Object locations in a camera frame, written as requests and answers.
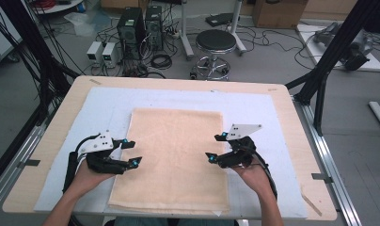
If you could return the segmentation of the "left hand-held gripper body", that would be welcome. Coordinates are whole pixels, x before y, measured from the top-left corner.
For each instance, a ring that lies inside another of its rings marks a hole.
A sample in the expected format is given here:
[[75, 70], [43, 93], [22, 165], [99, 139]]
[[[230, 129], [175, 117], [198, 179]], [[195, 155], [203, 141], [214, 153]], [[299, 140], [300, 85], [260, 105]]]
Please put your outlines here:
[[123, 174], [128, 162], [113, 159], [110, 154], [120, 148], [122, 139], [113, 139], [106, 130], [94, 136], [86, 137], [76, 147], [79, 157], [85, 157], [91, 170], [106, 174]]

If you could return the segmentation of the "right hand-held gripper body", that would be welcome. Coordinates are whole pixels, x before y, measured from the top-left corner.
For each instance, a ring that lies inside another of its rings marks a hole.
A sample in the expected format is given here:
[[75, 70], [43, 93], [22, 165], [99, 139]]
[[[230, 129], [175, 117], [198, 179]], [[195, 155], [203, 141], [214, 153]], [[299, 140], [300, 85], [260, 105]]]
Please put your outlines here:
[[253, 154], [256, 153], [256, 146], [249, 135], [260, 129], [261, 124], [233, 124], [226, 132], [231, 151], [218, 155], [216, 164], [222, 169], [239, 165], [249, 166]]

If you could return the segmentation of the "cream towel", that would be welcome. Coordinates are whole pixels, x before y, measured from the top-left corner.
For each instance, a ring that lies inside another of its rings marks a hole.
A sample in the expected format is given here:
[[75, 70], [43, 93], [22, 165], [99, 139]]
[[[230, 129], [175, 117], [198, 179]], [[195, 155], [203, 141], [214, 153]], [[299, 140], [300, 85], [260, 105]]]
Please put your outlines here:
[[228, 176], [208, 161], [225, 145], [219, 112], [136, 108], [127, 138], [135, 146], [123, 159], [140, 157], [137, 169], [115, 179], [108, 204], [152, 213], [221, 215], [230, 210]]

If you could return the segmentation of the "person's left hand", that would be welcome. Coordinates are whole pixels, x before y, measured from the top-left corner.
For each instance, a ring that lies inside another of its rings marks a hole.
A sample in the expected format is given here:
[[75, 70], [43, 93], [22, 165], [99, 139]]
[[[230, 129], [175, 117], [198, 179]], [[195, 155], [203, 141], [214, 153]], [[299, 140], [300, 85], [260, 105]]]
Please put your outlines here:
[[113, 177], [113, 174], [98, 173], [90, 169], [87, 161], [83, 160], [67, 192], [73, 197], [82, 197], [101, 182]]

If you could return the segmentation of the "person's right hand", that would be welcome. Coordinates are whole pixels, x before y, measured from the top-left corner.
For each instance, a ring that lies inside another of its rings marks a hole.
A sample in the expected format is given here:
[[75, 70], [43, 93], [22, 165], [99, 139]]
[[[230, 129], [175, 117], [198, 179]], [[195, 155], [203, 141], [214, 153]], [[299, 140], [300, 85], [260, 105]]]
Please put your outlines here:
[[232, 168], [258, 196], [272, 195], [272, 189], [261, 164], [254, 159], [248, 167], [236, 166]]

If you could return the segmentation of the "white power supply box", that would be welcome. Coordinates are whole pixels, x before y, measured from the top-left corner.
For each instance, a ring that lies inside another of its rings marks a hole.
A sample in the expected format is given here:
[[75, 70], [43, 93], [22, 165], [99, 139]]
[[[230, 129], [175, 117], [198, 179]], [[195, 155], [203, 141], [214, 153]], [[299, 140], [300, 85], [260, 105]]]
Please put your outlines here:
[[102, 53], [103, 62], [107, 68], [115, 68], [119, 62], [118, 47], [114, 42], [108, 42]]
[[87, 50], [88, 59], [100, 66], [103, 63], [103, 44], [100, 41], [94, 41]]

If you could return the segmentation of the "black round stool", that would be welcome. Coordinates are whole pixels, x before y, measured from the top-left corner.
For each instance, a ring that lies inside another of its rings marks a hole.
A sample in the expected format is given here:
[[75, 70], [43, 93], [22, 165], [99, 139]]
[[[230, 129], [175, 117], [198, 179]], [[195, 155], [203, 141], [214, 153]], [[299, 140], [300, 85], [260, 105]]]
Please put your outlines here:
[[223, 30], [204, 30], [196, 37], [199, 50], [206, 53], [191, 69], [190, 78], [201, 76], [205, 80], [229, 80], [230, 64], [220, 55], [229, 54], [236, 47], [236, 39]]

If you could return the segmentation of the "white desk leg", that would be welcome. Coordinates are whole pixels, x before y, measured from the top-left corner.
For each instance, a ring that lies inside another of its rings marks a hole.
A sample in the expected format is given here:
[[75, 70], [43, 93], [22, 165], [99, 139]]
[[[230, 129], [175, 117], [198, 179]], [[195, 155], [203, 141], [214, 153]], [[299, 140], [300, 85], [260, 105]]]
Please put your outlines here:
[[230, 33], [236, 40], [236, 48], [239, 52], [240, 57], [246, 51], [246, 48], [245, 48], [243, 42], [241, 41], [241, 39], [237, 35], [237, 27], [238, 27], [238, 22], [239, 22], [242, 4], [243, 4], [243, 0], [235, 0], [234, 9], [233, 9], [233, 16], [232, 16], [232, 21], [231, 21], [231, 28], [230, 28]]
[[180, 38], [182, 41], [182, 47], [186, 55], [187, 60], [191, 60], [194, 57], [194, 52], [191, 47], [190, 41], [187, 37], [187, 13], [186, 13], [186, 5], [187, 0], [181, 0], [182, 8], [181, 8], [181, 31], [180, 31]]

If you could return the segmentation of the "large black computer tower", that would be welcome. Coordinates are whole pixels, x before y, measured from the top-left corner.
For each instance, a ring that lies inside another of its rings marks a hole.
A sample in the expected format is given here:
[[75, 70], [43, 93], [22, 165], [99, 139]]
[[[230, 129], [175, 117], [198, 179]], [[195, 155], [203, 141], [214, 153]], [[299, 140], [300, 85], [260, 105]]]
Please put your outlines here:
[[117, 25], [119, 42], [124, 59], [141, 59], [141, 42], [146, 38], [146, 28], [141, 8], [123, 10]]

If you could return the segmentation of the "black flat device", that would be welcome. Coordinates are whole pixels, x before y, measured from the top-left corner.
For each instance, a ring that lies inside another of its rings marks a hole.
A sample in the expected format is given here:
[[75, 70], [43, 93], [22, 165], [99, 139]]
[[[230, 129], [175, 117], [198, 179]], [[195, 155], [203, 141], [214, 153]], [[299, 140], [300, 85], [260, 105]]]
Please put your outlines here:
[[212, 27], [216, 27], [222, 24], [227, 24], [232, 21], [232, 13], [220, 13], [217, 15], [209, 16], [205, 19], [205, 22]]

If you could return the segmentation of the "slim black computer tower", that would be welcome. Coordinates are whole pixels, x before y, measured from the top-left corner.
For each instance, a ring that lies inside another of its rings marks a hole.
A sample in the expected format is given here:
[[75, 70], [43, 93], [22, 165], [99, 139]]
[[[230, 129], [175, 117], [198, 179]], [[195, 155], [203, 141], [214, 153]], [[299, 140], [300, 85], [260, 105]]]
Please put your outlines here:
[[145, 25], [149, 34], [149, 43], [152, 50], [163, 49], [162, 7], [148, 6], [145, 16]]

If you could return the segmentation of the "white board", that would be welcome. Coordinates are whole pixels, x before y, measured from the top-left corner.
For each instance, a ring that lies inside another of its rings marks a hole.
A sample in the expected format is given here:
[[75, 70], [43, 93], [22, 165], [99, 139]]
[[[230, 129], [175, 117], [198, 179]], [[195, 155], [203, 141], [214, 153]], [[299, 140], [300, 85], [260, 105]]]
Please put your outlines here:
[[[322, 43], [316, 43], [313, 41], [313, 36], [316, 31], [324, 29], [323, 26], [317, 25], [306, 25], [299, 24], [297, 26], [297, 31], [307, 45], [307, 50], [309, 55], [312, 57], [314, 64], [317, 64], [323, 53], [325, 52], [326, 47]], [[368, 61], [365, 62], [358, 70], [360, 72], [376, 72], [380, 73], [380, 62], [379, 60], [372, 54], [367, 54]]]

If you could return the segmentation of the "clear plastic bag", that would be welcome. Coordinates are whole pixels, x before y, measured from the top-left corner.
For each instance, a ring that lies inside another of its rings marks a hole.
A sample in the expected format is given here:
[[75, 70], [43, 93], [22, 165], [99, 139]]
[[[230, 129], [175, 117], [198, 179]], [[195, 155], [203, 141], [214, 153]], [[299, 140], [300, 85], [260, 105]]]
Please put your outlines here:
[[102, 11], [71, 12], [64, 19], [73, 24], [76, 36], [90, 37], [110, 26], [111, 19]]

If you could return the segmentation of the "cardboard box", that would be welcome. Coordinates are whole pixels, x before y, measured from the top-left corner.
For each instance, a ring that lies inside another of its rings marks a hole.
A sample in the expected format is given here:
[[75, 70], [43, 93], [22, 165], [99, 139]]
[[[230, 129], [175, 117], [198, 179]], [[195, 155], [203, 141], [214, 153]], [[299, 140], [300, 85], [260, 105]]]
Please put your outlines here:
[[252, 18], [259, 28], [295, 29], [309, 0], [256, 0]]

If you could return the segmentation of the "round white table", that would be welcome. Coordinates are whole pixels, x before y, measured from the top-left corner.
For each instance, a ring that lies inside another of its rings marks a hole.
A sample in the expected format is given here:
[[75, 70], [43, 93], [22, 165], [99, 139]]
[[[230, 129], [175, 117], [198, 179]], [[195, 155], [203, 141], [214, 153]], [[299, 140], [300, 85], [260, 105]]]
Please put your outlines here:
[[31, 0], [29, 6], [38, 14], [49, 14], [72, 8], [84, 9], [84, 0]]

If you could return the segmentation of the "grey machine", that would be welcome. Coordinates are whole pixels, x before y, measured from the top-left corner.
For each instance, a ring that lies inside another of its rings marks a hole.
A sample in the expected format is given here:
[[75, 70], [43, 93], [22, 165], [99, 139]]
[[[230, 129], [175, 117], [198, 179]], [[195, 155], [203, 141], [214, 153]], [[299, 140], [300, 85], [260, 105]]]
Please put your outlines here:
[[[339, 32], [340, 27], [341, 24], [334, 22], [328, 27], [316, 31], [313, 41], [315, 43], [322, 43], [327, 47]], [[340, 58], [340, 63], [347, 71], [355, 71], [369, 61], [367, 54], [371, 51], [372, 39], [364, 34], [364, 29], [361, 29], [346, 48], [345, 53]]]

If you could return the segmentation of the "black bracket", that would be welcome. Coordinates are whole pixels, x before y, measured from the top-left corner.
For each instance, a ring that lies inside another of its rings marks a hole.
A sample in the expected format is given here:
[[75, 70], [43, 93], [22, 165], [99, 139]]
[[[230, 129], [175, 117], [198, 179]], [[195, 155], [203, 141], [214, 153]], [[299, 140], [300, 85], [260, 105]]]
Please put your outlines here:
[[322, 180], [326, 184], [331, 184], [333, 182], [332, 178], [324, 173], [312, 173], [311, 176], [313, 180]]
[[25, 161], [22, 161], [18, 164], [18, 167], [19, 169], [23, 169], [27, 166], [31, 166], [31, 167], [37, 167], [40, 163], [40, 160], [37, 160], [37, 159], [27, 159]]

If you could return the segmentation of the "black frame strut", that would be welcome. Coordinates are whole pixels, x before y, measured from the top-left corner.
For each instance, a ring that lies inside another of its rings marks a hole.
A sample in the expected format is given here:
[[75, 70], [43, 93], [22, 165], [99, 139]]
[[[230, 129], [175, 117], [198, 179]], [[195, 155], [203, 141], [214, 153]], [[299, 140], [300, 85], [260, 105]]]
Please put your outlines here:
[[376, 12], [380, 0], [357, 0], [356, 4], [344, 20], [338, 34], [326, 48], [316, 66], [305, 75], [287, 83], [287, 89], [303, 85], [294, 95], [294, 99], [301, 105], [309, 105], [311, 98], [316, 95], [315, 111], [312, 126], [321, 137], [322, 117], [325, 103], [326, 81], [334, 66], [350, 46], [357, 33]]

